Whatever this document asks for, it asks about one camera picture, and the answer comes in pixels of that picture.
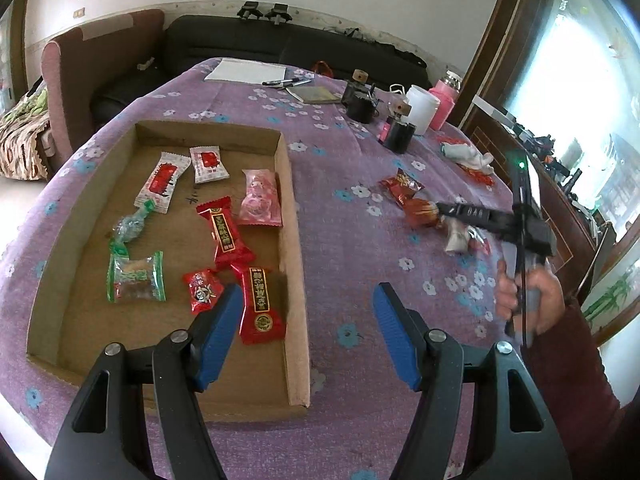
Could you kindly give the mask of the person's right hand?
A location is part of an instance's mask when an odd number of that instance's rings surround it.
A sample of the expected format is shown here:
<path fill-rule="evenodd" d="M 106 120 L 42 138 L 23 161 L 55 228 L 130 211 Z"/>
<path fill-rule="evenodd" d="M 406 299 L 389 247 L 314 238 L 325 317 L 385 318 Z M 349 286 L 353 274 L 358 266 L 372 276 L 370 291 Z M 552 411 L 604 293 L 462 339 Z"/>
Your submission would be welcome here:
<path fill-rule="evenodd" d="M 496 311 L 506 322 L 512 322 L 515 333 L 523 333 L 523 312 L 518 313 L 518 285 L 521 277 L 509 278 L 506 275 L 506 262 L 497 263 L 497 281 L 495 288 Z M 545 266 L 535 266 L 526 275 L 529 289 L 540 292 L 539 307 L 536 311 L 527 311 L 526 332 L 539 336 L 561 321 L 565 313 L 562 287 L 558 278 Z"/>

